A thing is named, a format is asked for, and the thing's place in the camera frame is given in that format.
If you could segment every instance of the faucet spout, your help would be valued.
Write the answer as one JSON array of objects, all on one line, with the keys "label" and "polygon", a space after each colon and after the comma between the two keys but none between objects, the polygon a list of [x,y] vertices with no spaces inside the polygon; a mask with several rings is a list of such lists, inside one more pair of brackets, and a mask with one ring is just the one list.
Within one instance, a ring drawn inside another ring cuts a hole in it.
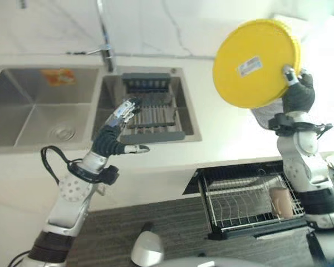
[{"label": "faucet spout", "polygon": [[96,7],[98,11],[98,18],[101,26],[102,35],[104,38],[104,45],[101,46],[99,51],[101,53],[106,70],[108,72],[114,72],[116,69],[116,63],[114,59],[114,53],[110,44],[109,35],[107,33],[107,29],[104,23],[104,7],[102,4],[102,0],[96,0]]}]

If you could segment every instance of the pull-out drawer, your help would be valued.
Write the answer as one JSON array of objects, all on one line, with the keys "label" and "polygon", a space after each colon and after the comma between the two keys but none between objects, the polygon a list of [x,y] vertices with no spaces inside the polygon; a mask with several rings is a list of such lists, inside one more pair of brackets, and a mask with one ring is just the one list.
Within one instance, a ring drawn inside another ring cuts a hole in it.
[{"label": "pull-out drawer", "polygon": [[[288,189],[293,216],[273,212],[269,190]],[[259,237],[306,226],[304,209],[283,173],[281,161],[197,169],[185,193],[199,189],[207,216],[209,239]]]}]

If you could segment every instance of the label sticker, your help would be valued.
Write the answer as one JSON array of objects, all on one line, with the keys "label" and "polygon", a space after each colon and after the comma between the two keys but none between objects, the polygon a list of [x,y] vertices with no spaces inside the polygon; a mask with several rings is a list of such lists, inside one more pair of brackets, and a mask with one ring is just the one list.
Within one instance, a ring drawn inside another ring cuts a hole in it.
[{"label": "label sticker", "polygon": [[255,56],[251,58],[250,60],[248,60],[247,62],[242,63],[239,66],[239,72],[240,72],[241,77],[244,77],[256,70],[259,70],[260,68],[262,68],[260,57]]},{"label": "label sticker", "polygon": [[73,70],[59,68],[54,70],[41,70],[50,86],[74,85],[76,83]]}]

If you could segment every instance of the sink drain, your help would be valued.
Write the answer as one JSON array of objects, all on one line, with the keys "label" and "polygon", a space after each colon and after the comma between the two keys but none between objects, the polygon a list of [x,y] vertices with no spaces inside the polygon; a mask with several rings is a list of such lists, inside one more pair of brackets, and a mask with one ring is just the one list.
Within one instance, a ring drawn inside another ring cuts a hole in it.
[{"label": "sink drain", "polygon": [[68,141],[72,139],[75,133],[74,127],[59,125],[51,131],[51,136],[59,141]]}]

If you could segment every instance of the yellow plastic lid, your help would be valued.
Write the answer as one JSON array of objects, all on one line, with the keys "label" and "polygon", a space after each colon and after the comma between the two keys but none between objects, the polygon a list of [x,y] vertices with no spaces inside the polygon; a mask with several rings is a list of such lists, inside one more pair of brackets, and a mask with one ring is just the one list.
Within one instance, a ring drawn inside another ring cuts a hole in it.
[{"label": "yellow plastic lid", "polygon": [[244,108],[265,106],[287,90],[285,64],[301,70],[298,41],[282,22],[247,22],[222,43],[214,60],[213,79],[221,97]]}]

